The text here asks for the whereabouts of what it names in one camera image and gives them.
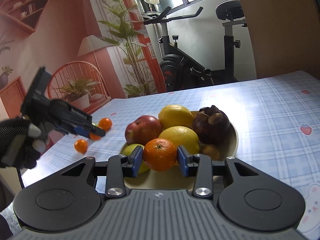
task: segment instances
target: checkered tablecloth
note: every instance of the checkered tablecloth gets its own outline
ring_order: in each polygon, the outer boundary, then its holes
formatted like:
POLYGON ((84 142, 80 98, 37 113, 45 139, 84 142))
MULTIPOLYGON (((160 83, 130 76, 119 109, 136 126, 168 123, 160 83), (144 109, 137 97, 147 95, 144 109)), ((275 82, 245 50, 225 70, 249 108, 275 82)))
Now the checkered tablecloth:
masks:
MULTIPOLYGON (((224 111, 239 134, 237 158, 295 187, 306 199, 299 229, 309 239, 320 236, 320 81, 303 71, 260 80, 183 90, 139 98, 113 99, 95 112, 94 122, 109 117, 112 129, 90 142, 85 156, 106 161, 119 154, 124 131, 137 117, 158 116, 169 104, 189 110, 215 105, 224 111)), ((63 137, 22 178, 30 185, 80 160, 63 137)), ((104 191, 103 182, 97 190, 104 191)))

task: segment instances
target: orange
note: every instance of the orange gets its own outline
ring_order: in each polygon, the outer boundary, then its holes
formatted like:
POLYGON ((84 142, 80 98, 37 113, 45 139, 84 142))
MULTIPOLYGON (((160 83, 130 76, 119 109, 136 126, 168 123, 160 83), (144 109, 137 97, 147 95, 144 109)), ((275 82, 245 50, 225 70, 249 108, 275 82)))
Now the orange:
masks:
POLYGON ((100 136, 98 136, 98 135, 96 135, 96 134, 94 134, 94 133, 91 133, 91 132, 89 133, 89 137, 90 137, 90 139, 93 140, 93 141, 98 141, 98 140, 101 139, 100 136))
POLYGON ((108 131, 111 129, 112 121, 109 118, 102 118, 98 124, 103 130, 108 131))
POLYGON ((177 147, 167 139, 153 139, 143 149, 143 161, 154 171, 166 171, 177 161, 177 147))
POLYGON ((74 148, 77 152, 85 153, 88 149, 88 143, 86 140, 83 139, 76 140, 74 148))

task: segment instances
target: wall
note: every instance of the wall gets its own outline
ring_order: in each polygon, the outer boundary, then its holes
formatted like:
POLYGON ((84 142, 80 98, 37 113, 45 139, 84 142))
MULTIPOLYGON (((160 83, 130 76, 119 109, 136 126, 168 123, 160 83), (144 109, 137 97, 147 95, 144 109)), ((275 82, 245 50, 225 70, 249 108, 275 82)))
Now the wall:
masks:
MULTIPOLYGON (((199 6, 204 9, 197 18, 168 23, 169 35, 179 35, 179 48, 212 70, 224 68, 223 21, 217 18, 215 9, 225 1, 228 0, 204 0, 190 5, 170 14, 170 17, 194 14, 199 6)), ((241 40, 241 48, 235 48, 235 77, 240 81, 255 79, 255 64, 248 28, 237 25, 233 27, 233 33, 235 40, 241 40)))
POLYGON ((0 121, 7 119, 8 118, 8 114, 6 112, 6 110, 4 109, 4 105, 2 103, 2 100, 0 98, 0 121))
POLYGON ((83 19, 82 7, 76 0, 50 0, 31 35, 0 20, 0 29, 6 29, 15 39, 11 51, 1 54, 1 64, 14 69, 9 82, 21 76, 28 89, 39 66, 46 65, 53 73, 63 64, 76 60, 82 38, 86 36, 83 19))
POLYGON ((240 0, 257 77, 304 70, 320 78, 320 18, 314 0, 240 0))

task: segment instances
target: potted plant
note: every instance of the potted plant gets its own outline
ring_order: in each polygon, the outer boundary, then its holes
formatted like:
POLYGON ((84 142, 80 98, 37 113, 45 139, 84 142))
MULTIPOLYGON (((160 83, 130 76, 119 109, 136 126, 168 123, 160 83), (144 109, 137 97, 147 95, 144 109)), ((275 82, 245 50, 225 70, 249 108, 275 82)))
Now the potted plant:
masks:
POLYGON ((8 84, 8 76, 12 73, 13 69, 9 65, 2 67, 2 74, 0 75, 0 89, 4 88, 8 84))
POLYGON ((87 108, 90 105, 90 90, 99 82, 84 77, 74 80, 68 79, 67 82, 68 85, 60 87, 61 93, 65 94, 62 99, 81 110, 87 108))

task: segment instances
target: red apple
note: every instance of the red apple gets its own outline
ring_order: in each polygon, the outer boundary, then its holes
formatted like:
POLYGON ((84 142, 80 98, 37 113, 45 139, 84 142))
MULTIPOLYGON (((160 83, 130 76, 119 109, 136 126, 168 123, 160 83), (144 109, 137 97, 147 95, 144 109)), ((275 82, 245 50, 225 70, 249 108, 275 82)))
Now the red apple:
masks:
POLYGON ((160 121, 151 115, 142 115, 125 129, 124 137, 128 144, 139 143, 146 145, 158 138, 162 132, 160 121))

